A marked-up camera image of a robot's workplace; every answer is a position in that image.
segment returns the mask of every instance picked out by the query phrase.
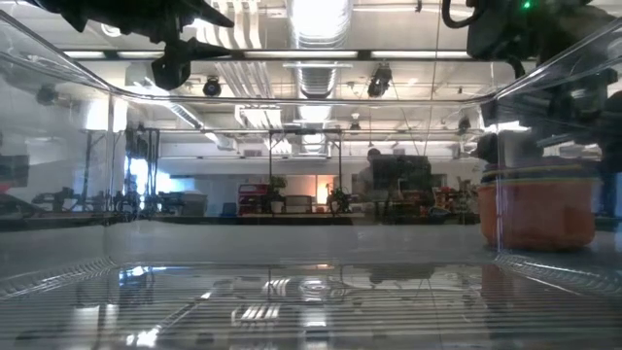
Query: ceiling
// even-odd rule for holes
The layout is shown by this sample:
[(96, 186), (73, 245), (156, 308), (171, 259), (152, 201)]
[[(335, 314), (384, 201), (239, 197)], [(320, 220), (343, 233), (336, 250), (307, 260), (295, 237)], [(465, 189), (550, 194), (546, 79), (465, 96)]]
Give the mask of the ceiling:
[[(443, 25), (439, 16), (438, 0), (425, 0), (421, 13), (414, 12), (416, 1), (407, 0), (355, 0), (350, 30), (344, 49), (348, 50), (421, 50), (421, 51), (464, 51), (467, 45), (465, 29), (450, 29)], [(622, 13), (619, 0), (594, 1), (610, 13)], [(452, 5), (453, 16), (466, 17), (470, 10), (464, 5)], [(102, 51), (102, 50), (154, 50), (162, 45), (154, 45), (148, 39), (137, 36), (110, 37), (104, 34), (99, 23), (90, 22), (85, 33), (77, 33), (60, 16), (48, 14), (18, 1), (0, 1), (3, 10), (28, 26), (47, 41), (62, 50)], [(233, 9), (227, 15), (233, 18)], [(245, 34), (249, 35), (249, 22), (244, 23)], [(193, 27), (187, 27), (185, 39), (196, 34)], [(232, 30), (228, 33), (233, 38)], [(259, 37), (266, 50), (282, 50), (290, 47), (290, 29), (286, 18), (285, 0), (261, 0), (259, 2)], [(127, 88), (126, 70), (128, 61), (88, 61), (83, 65), (109, 83)], [(347, 68), (339, 68), (333, 98), (368, 99), (366, 87), (377, 62), (352, 62)], [(404, 100), (460, 100), (482, 95), (486, 91), (511, 83), (514, 74), (509, 65), (502, 62), (472, 61), (422, 61), (390, 62), (393, 71), (393, 86), (382, 99)], [(526, 62), (526, 69), (534, 64)], [(276, 98), (297, 98), (298, 88), (294, 69), (284, 67), (284, 62), (266, 62), (265, 69)], [(190, 84), (180, 87), (173, 93), (202, 95), (202, 85), (208, 76), (218, 75), (214, 62), (195, 62), (192, 65)], [(221, 77), (222, 97), (233, 96), (228, 83)], [(214, 105), (206, 103), (189, 104), (198, 117), (213, 128), (239, 128), (233, 117), (233, 105)], [(161, 128), (188, 128), (166, 108), (141, 105), (149, 110), (143, 118), (148, 124)], [(295, 107), (282, 107), (282, 122), (290, 123), (298, 119)], [(410, 107), (410, 108), (370, 108), (368, 106), (337, 106), (330, 116), (331, 127), (348, 128), (353, 113), (358, 113), (363, 129), (411, 129), (417, 137), (428, 139), (457, 139), (440, 133), (427, 135), (428, 130), (455, 130), (460, 117), (466, 115), (472, 127), (480, 127), (475, 109), (455, 107)], [(368, 139), (369, 135), (350, 135), (351, 139)], [(374, 139), (388, 140), (388, 135), (373, 135)], [(391, 136), (393, 139), (412, 139), (411, 134)], [(208, 142), (205, 137), (192, 135), (169, 135), (164, 142)]]

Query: orange bucket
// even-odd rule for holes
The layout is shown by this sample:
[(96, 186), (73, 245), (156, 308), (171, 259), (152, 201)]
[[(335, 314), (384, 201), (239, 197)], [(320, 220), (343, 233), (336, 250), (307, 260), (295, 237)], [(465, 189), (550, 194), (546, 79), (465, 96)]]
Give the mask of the orange bucket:
[(581, 164), (487, 166), (478, 190), (481, 231), (503, 249), (571, 250), (594, 239), (595, 173)]

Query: orange container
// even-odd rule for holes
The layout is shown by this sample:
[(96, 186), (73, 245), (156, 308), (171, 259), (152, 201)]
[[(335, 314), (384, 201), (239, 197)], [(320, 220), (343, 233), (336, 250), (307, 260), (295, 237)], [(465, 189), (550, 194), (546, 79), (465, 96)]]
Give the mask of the orange container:
[(577, 164), (491, 169), (478, 190), (481, 230), (491, 246), (578, 249), (594, 239), (594, 173)]

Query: workshop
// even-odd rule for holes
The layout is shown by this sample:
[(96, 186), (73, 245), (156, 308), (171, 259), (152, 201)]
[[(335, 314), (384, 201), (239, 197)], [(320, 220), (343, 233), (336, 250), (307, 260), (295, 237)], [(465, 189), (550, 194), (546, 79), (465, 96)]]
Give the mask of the workshop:
[(0, 348), (620, 346), (621, 14), (0, 1)]

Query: ventilation duct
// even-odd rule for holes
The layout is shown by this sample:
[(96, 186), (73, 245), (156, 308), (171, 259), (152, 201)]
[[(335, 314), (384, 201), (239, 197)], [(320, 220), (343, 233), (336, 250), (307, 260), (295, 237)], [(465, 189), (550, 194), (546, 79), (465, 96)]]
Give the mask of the ventilation duct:
[[(342, 49), (350, 27), (352, 7), (352, 0), (289, 0), (292, 47), (302, 50)], [(295, 73), (300, 97), (332, 97), (336, 68), (301, 67)], [(298, 114), (302, 120), (320, 123), (328, 120), (330, 110), (330, 106), (301, 106)], [(309, 144), (305, 150), (310, 153), (319, 152), (317, 136), (303, 136), (302, 144)]]

